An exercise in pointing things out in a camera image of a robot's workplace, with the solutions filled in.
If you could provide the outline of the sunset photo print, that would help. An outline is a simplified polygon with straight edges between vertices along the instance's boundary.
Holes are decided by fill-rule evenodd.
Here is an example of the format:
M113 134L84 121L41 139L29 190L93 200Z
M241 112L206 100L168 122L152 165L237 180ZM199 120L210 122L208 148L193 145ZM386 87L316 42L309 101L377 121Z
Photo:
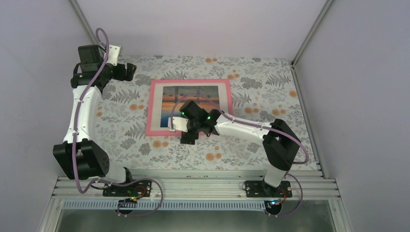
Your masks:
M220 91L219 86L164 86L160 127L168 127L168 119L171 115L182 116L179 109L188 101L194 101L200 108L210 111L214 108L214 104L226 103L226 94Z

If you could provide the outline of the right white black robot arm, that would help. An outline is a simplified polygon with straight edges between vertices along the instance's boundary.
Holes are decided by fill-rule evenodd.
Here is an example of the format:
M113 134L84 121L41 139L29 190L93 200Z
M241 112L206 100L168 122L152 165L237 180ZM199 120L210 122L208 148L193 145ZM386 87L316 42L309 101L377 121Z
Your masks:
M304 148L299 138L281 119L275 119L272 123L246 120L221 109L211 109L208 112L194 101L184 103L179 111L180 116L171 113L168 127L171 131L181 133L182 144L195 144L200 133L206 136L233 136L260 144L270 164L262 183L262 191L268 197L273 197L280 191L280 184L295 164L299 149Z

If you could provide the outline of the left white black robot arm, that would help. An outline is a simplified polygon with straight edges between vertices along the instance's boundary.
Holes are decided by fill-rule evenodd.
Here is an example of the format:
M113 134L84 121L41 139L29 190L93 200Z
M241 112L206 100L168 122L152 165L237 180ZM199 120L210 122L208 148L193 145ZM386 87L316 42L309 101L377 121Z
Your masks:
M70 81L73 89L71 121L63 142L53 147L53 155L71 180L104 178L116 182L123 196L134 191L135 183L127 168L110 164L108 154L95 139L95 119L103 89L110 80L131 81L136 66L118 62L121 47L84 45L78 48L80 62Z

